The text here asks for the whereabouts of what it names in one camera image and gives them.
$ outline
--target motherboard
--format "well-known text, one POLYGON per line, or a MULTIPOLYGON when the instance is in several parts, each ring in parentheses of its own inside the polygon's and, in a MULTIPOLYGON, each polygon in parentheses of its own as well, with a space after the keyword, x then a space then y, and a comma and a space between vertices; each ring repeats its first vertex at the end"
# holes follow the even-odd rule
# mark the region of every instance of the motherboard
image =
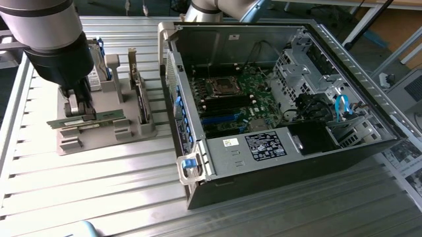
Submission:
POLYGON ((236 76, 191 78, 190 85, 207 138, 275 128, 282 120, 260 68, 236 76))

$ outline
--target green circuit board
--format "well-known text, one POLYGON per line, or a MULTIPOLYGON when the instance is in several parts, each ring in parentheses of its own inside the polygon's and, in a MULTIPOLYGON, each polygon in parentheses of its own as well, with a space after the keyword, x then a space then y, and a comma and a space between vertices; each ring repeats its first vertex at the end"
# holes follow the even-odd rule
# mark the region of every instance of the green circuit board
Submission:
MULTIPOLYGON (((278 103, 264 81, 264 75, 259 72, 258 68, 246 66, 240 75, 226 78, 230 78, 232 85, 238 86, 238 91, 231 89, 236 92, 236 95, 252 95, 251 100, 254 100, 254 103, 242 108, 232 109, 232 113, 238 115, 235 121, 203 125, 206 134, 211 135, 216 131, 219 131, 219 134, 222 131, 231 132, 227 133, 227 135, 248 133, 256 131, 252 128, 254 124, 263 125, 264 130, 274 128, 282 120, 282 115, 278 103)), ((202 100, 210 98, 212 92, 215 92, 212 91, 211 84, 211 81, 215 80, 216 78, 198 78, 191 80, 191 89, 200 116, 204 110, 199 104, 202 100)))

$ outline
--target floor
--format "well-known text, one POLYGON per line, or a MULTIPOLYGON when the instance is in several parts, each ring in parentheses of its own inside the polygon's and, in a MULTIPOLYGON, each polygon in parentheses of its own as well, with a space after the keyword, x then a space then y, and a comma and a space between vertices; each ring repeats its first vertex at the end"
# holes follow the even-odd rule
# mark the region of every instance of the floor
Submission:
MULTIPOLYGON (((170 0, 144 0, 148 6, 150 16, 178 16, 179 13, 170 9, 170 0)), ((79 14, 83 16, 124 16, 126 0, 93 0, 93 3, 88 3, 87 0, 75 0, 75 5, 77 7, 79 14)), ((319 23, 325 24, 331 30, 333 34, 342 41, 350 31, 353 30, 357 22, 350 20, 351 17, 349 14, 341 14, 342 19, 337 21, 330 17, 331 10, 314 10, 312 14, 307 14, 307 9, 310 9, 311 4, 292 3, 290 12, 284 12, 284 3, 275 2, 274 8, 266 10, 263 18, 307 18, 315 19, 319 23)), ((144 16, 143 14, 143 4, 142 1, 131 1, 131 10, 128 11, 130 16, 144 16)), ((0 30, 4 28, 3 22, 0 22, 0 30)), ((357 42, 351 53, 361 63, 363 69, 370 73, 383 60, 391 54, 390 50, 382 48, 378 44, 371 42, 367 38, 362 37, 357 42)), ((9 98, 9 92, 12 89, 15 74, 17 69, 5 69, 0 70, 1 80, 0 80, 0 121, 3 121, 3 115, 7 108, 7 102, 9 98)), ((397 60, 391 66, 387 68, 386 73, 394 74, 395 79, 401 79, 409 68, 403 66, 397 60)))

